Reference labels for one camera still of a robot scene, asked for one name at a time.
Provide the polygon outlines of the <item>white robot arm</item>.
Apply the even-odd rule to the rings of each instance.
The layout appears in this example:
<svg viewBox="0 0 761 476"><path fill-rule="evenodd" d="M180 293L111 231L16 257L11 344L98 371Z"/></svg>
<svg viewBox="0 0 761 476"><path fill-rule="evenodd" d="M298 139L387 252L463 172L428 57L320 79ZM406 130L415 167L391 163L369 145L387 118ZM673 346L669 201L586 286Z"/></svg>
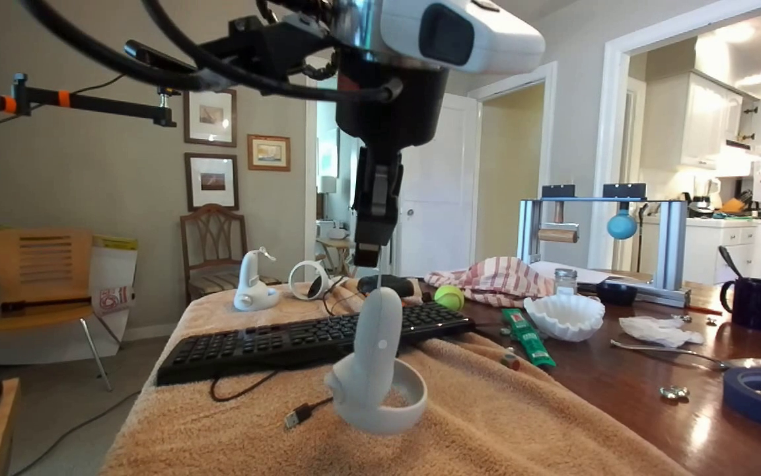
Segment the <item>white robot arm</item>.
<svg viewBox="0 0 761 476"><path fill-rule="evenodd" d="M286 92L308 53L332 49L341 133L362 143L353 188L353 264L376 266L399 216L401 151L435 135L452 72L521 73L543 56L543 38L495 0L261 0L290 11L282 20L240 19L221 45L196 60L236 82Z"/></svg>

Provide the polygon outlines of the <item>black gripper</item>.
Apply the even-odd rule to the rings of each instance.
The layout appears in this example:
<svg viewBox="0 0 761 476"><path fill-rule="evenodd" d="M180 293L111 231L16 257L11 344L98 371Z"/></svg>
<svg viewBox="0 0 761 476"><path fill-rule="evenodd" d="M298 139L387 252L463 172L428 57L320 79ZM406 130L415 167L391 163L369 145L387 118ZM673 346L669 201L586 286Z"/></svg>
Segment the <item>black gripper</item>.
<svg viewBox="0 0 761 476"><path fill-rule="evenodd" d="M356 266L376 266L381 248L394 236L405 178L401 151L434 139L446 72L356 64L337 73L341 92L366 92L394 79L401 82L401 92L391 101L335 102L337 126L362 139L350 201Z"/></svg>

